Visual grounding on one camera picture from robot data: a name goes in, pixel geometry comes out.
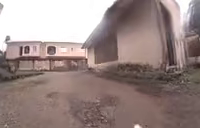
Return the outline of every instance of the house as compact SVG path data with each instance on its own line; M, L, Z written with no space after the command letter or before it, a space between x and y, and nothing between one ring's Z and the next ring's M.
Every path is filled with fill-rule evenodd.
M71 42L8 41L6 59L19 70L78 70L86 66L82 44Z
M117 0L82 48L89 67L117 63L185 66L180 9L175 0Z

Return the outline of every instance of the overcast sky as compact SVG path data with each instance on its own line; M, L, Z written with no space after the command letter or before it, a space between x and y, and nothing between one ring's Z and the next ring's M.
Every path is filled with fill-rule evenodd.
M189 0L177 0L181 11ZM0 0L0 48L6 35L12 40L83 43L114 0Z

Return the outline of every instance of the debris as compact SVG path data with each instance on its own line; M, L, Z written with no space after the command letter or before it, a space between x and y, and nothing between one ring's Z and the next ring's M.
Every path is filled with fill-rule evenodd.
M116 104L117 98L112 96L96 98L95 101L73 101L71 112L84 128L111 128Z

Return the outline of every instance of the concrete wall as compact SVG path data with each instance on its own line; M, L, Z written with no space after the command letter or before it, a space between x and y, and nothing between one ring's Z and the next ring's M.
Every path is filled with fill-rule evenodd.
M87 58L88 58L88 66L94 67L95 66L95 50L94 47L90 47L87 50Z
M118 25L119 62L148 63L159 68L162 63L162 41L154 0L134 2L133 9Z
M85 57L85 49L81 49L81 43L60 43L60 42L45 42L46 44L46 56L78 56L78 57ZM49 55L47 53L48 46L55 46L56 47L56 54Z
M33 61L20 61L19 70L33 70Z
M8 43L6 49L6 58L7 59L16 59L20 57L20 47L23 47L22 56L40 56L40 44L41 43ZM28 54L24 53L24 47L29 46L30 52Z

